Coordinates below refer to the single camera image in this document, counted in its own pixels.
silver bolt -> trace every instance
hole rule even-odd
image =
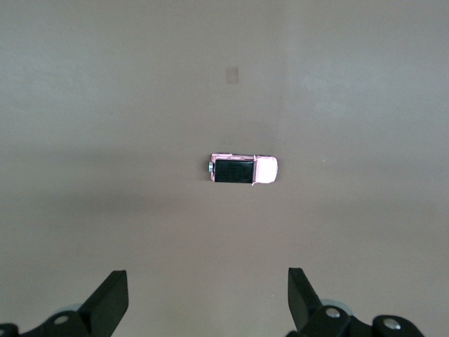
[[[55,321],[53,323],[56,325],[59,325],[59,324],[63,324],[65,322],[67,322],[68,320],[69,320],[68,316],[59,316],[57,319],[55,319]]]
[[[388,329],[401,330],[401,325],[395,319],[386,318],[386,319],[384,319],[384,324]]]
[[[332,318],[339,318],[340,317],[340,311],[338,311],[335,308],[327,308],[326,309],[326,315]]]

pink toy car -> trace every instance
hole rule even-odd
[[[269,184],[276,180],[278,161],[264,155],[213,153],[209,172],[217,183]]]

